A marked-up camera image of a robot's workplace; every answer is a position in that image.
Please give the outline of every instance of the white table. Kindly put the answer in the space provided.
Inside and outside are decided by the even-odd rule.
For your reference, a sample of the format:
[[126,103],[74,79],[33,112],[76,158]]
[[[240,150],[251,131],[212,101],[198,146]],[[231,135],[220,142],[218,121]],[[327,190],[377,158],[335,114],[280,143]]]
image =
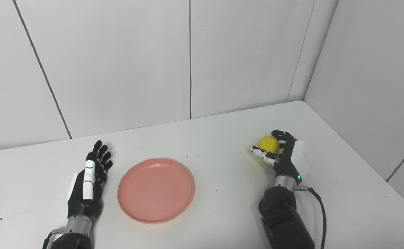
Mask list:
[[[404,199],[300,101],[2,150],[0,249],[41,248],[52,229],[66,224],[72,175],[83,169],[98,139],[110,145],[115,165],[94,226],[96,249],[269,248],[257,204],[275,174],[248,147],[273,129],[290,131],[314,153],[302,185],[314,187],[325,204],[325,247],[404,249]],[[116,190],[131,166],[153,157],[186,165],[196,193],[177,218],[146,225],[123,214]],[[319,245],[320,206],[308,192],[296,196],[300,216]]]

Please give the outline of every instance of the silver cylindrical joint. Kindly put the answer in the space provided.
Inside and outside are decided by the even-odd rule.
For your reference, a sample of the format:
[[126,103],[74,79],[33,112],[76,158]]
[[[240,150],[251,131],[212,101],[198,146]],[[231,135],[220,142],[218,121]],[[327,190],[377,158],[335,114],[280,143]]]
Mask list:
[[66,224],[66,233],[82,233],[86,236],[90,234],[91,225],[93,222],[91,218],[82,214],[74,215],[68,218]]
[[289,189],[289,191],[294,191],[294,186],[296,186],[296,180],[288,175],[278,175],[276,177],[276,182],[274,186],[282,186]]

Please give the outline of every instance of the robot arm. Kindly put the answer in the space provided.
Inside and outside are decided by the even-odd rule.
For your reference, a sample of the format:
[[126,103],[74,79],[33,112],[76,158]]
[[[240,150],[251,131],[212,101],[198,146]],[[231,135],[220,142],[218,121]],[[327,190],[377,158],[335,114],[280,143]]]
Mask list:
[[314,242],[297,213],[295,186],[306,176],[311,160],[303,141],[289,132],[275,130],[271,133],[281,143],[283,151],[275,154],[251,146],[250,150],[276,171],[275,185],[265,190],[259,202],[262,224],[273,249],[314,249]]
[[[68,200],[68,222],[64,234],[56,239],[51,249],[92,249],[89,238],[91,226],[102,212],[102,192],[107,181],[108,170],[112,167],[111,153],[107,145],[99,140],[93,151],[88,153],[85,169],[77,174]],[[46,249],[50,237],[60,230],[52,231],[44,241]]]

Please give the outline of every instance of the pink plate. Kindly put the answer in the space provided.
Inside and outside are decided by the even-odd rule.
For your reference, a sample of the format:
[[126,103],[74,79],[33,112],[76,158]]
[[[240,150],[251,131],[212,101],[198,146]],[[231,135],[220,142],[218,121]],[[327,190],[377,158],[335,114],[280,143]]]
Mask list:
[[118,186],[120,208],[132,219],[148,224],[179,216],[194,195],[194,180],[182,164],[154,158],[134,165]]

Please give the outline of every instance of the lemon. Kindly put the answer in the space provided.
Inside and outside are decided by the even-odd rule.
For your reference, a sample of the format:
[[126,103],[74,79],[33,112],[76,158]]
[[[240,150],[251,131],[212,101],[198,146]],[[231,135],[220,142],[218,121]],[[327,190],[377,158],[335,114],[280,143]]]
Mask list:
[[266,150],[275,154],[279,154],[279,141],[272,136],[265,136],[259,140],[258,148]]

